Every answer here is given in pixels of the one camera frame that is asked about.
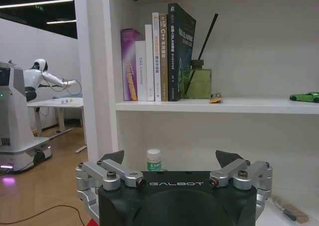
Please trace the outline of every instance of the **black book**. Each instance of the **black book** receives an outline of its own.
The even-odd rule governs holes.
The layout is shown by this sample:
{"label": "black book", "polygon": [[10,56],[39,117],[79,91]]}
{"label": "black book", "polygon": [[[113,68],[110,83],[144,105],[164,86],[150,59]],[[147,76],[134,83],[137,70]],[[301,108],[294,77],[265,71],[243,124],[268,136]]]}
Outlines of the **black book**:
{"label": "black book", "polygon": [[181,97],[183,69],[190,67],[196,20],[177,3],[168,4],[168,88],[169,101]]}

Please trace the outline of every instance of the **white table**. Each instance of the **white table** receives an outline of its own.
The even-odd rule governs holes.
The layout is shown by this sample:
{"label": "white table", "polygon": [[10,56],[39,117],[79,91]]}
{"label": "white table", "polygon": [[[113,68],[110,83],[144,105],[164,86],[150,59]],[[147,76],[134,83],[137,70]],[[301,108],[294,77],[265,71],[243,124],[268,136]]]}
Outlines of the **white table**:
{"label": "white table", "polygon": [[85,134],[85,122],[84,122],[84,109],[83,109],[83,98],[58,98],[50,99],[40,102],[28,103],[28,108],[34,108],[35,124],[38,136],[42,135],[42,126],[40,112],[37,111],[37,108],[57,108],[58,110],[58,123],[59,123],[59,133],[54,134],[50,139],[57,137],[58,135],[64,134],[73,128],[66,129],[64,124],[64,109],[65,108],[78,108],[82,110],[82,120],[83,120],[83,129],[84,129],[84,141],[85,145],[77,149],[75,152],[79,153],[84,150],[86,146],[86,134]]}

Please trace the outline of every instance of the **bottle label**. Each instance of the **bottle label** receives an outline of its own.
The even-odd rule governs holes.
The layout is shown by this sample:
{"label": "bottle label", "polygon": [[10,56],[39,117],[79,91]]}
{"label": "bottle label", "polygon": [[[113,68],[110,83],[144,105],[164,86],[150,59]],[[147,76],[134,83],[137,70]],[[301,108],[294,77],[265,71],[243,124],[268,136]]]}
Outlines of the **bottle label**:
{"label": "bottle label", "polygon": [[148,171],[160,171],[160,170],[161,170],[161,162],[158,162],[158,163],[148,162]]}

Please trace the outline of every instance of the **book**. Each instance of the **book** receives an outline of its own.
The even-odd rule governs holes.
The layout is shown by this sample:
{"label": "book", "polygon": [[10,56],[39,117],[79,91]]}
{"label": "book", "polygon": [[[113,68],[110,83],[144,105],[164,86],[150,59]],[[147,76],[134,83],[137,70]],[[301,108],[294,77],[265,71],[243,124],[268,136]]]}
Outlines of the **book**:
{"label": "book", "polygon": [[145,41],[135,42],[135,55],[136,55],[136,73],[138,85],[138,100],[148,100],[148,87],[146,79],[146,49]]}
{"label": "book", "polygon": [[153,59],[154,59],[154,93],[155,101],[161,101],[160,86],[160,14],[152,13],[153,17]]}
{"label": "book", "polygon": [[159,15],[161,100],[168,101],[167,14]]}
{"label": "book", "polygon": [[125,101],[138,100],[135,41],[139,40],[140,36],[140,33],[135,29],[121,30],[123,92]]}
{"label": "book", "polygon": [[151,24],[145,25],[146,46],[146,82],[148,86],[148,101],[154,101],[154,62],[153,62],[153,30]]}
{"label": "book", "polygon": [[196,20],[177,3],[168,4],[168,99],[181,97],[183,69],[190,67]]}

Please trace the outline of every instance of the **white book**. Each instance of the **white book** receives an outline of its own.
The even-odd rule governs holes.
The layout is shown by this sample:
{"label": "white book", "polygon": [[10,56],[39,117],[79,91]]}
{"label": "white book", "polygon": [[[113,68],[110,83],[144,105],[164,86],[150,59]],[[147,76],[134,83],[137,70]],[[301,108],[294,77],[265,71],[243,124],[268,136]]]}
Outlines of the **white book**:
{"label": "white book", "polygon": [[148,101],[154,101],[154,63],[153,63],[153,31],[152,25],[145,25],[145,46],[146,46],[146,81],[148,86]]}
{"label": "white book", "polygon": [[138,84],[138,101],[148,100],[148,86],[146,79],[146,49],[145,41],[135,42],[136,75]]}
{"label": "white book", "polygon": [[152,13],[153,16],[153,58],[154,58],[154,92],[155,101],[161,101],[160,85],[160,14]]}

